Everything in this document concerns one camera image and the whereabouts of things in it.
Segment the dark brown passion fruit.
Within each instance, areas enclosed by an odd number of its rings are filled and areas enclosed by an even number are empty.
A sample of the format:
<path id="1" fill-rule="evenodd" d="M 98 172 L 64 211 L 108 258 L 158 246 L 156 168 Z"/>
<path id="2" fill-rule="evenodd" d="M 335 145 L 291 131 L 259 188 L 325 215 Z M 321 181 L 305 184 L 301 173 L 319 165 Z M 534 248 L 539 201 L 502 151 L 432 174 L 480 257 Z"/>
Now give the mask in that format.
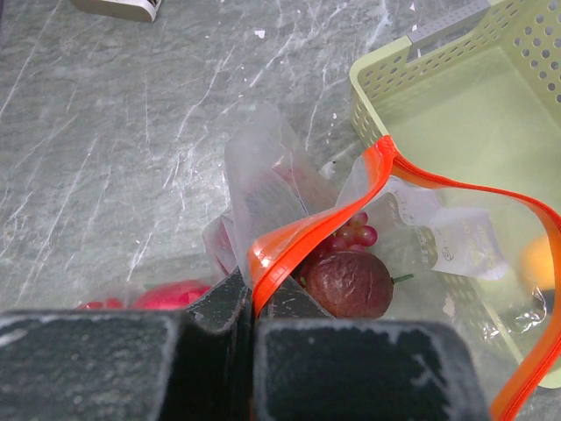
<path id="1" fill-rule="evenodd" d="M 375 255 L 347 250 L 325 255 L 303 282 L 308 294 L 336 318 L 380 318 L 393 300 L 394 285 L 413 277 L 393 277 Z"/>

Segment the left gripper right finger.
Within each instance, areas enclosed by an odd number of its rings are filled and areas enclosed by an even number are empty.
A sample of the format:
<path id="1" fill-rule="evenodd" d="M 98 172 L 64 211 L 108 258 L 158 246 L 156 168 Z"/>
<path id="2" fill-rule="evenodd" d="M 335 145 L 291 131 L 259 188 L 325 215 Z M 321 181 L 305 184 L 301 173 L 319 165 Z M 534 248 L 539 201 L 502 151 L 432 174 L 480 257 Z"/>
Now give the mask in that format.
<path id="1" fill-rule="evenodd" d="M 419 321 L 331 317 L 286 280 L 254 330 L 257 420 L 487 420 L 465 342 Z"/>

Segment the orange fruit toy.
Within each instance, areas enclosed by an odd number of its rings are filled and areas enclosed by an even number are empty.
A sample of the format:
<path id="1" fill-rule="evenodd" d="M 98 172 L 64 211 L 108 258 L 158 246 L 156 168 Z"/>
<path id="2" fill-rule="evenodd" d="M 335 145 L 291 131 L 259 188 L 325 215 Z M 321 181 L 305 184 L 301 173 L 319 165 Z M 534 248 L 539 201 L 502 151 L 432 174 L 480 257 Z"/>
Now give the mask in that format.
<path id="1" fill-rule="evenodd" d="M 522 282 L 530 292 L 535 288 L 541 291 L 555 288 L 553 258 L 546 236 L 533 240 L 522 250 L 519 269 Z"/>

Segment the purple grape bunch toy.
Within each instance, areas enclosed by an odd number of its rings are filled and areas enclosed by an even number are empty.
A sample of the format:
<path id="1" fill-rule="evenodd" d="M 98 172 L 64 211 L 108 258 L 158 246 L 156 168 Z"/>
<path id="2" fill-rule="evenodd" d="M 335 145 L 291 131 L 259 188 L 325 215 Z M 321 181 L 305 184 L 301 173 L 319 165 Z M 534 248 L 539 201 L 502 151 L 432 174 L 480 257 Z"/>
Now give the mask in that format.
<path id="1" fill-rule="evenodd" d="M 316 246 L 291 276 L 304 286 L 309 270 L 329 253 L 348 250 L 365 251 L 377 240 L 377 231 L 368 224 L 367 214 L 360 211 Z"/>

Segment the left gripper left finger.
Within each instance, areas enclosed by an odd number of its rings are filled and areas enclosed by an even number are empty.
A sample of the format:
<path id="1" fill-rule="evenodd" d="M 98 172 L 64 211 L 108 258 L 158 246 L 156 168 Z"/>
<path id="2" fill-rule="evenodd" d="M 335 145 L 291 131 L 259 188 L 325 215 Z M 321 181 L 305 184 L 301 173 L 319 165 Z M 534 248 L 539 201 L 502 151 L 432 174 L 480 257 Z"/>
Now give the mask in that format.
<path id="1" fill-rule="evenodd" d="M 246 420 L 251 293 L 239 272 L 184 310 L 1 316 L 4 420 Z"/>

